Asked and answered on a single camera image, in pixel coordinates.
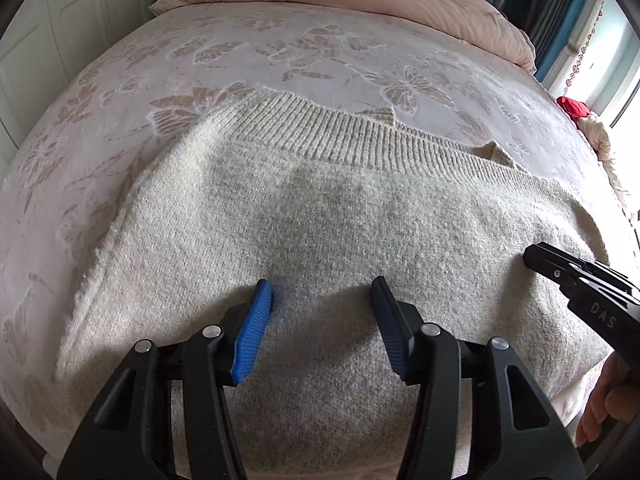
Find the red object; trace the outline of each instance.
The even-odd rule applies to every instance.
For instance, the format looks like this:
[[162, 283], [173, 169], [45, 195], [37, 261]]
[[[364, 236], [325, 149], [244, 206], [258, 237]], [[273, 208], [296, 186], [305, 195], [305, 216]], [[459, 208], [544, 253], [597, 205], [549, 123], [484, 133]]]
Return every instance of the red object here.
[[556, 101], [562, 110], [567, 112], [569, 117], [571, 117], [572, 121], [576, 124], [578, 124], [578, 119], [588, 117], [591, 111], [585, 103], [574, 101], [573, 99], [569, 99], [565, 96], [560, 96]]

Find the floral print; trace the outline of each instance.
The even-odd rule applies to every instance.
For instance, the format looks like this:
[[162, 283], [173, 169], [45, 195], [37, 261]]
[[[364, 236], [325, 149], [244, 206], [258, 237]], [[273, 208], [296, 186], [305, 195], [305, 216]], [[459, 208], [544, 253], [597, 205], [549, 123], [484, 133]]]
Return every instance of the floral print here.
[[[161, 150], [257, 86], [475, 146], [493, 139], [585, 204], [610, 194], [588, 145], [529, 75], [429, 27], [299, 4], [167, 12], [82, 71], [0, 192], [0, 395], [53, 455], [81, 416], [51, 381], [57, 345], [100, 238]], [[397, 468], [375, 466], [364, 480]]]

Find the metal rivet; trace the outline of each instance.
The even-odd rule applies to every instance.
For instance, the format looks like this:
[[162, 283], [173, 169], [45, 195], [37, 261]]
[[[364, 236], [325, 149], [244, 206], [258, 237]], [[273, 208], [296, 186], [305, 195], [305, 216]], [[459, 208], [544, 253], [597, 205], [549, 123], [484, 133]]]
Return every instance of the metal rivet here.
[[218, 325], [209, 325], [202, 329], [202, 335], [208, 339], [213, 339], [222, 334], [222, 329]]
[[494, 337], [491, 339], [491, 346], [496, 350], [506, 350], [509, 348], [509, 342], [501, 337]]
[[149, 352], [149, 350], [151, 350], [151, 347], [152, 347], [152, 342], [149, 341], [149, 339], [141, 339], [134, 346], [134, 348], [136, 349], [136, 352], [138, 352], [139, 354]]
[[440, 327], [433, 323], [425, 323], [420, 327], [424, 335], [437, 336], [440, 335]]

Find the white wardrobe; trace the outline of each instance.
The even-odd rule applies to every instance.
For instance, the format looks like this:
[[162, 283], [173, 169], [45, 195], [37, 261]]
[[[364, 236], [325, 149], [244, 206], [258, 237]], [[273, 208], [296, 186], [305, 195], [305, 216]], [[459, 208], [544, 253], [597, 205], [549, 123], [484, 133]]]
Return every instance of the white wardrobe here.
[[47, 107], [155, 0], [25, 0], [0, 40], [0, 182]]

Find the knit fabric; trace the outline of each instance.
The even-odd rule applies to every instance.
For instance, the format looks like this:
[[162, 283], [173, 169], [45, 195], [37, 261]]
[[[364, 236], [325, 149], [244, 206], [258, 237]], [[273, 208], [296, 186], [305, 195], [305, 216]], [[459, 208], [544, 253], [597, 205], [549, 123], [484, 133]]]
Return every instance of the knit fabric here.
[[[134, 184], [77, 298], [58, 379], [80, 419], [138, 339], [188, 338], [265, 278], [274, 309], [254, 371], [227, 389], [247, 469], [395, 463], [417, 389], [391, 371], [371, 280], [383, 274], [457, 338], [504, 336], [554, 397], [608, 347], [522, 251], [545, 241], [628, 269], [624, 222], [618, 211], [595, 219], [495, 143], [468, 148], [257, 90], [191, 128]], [[566, 422], [576, 409], [561, 408]]]

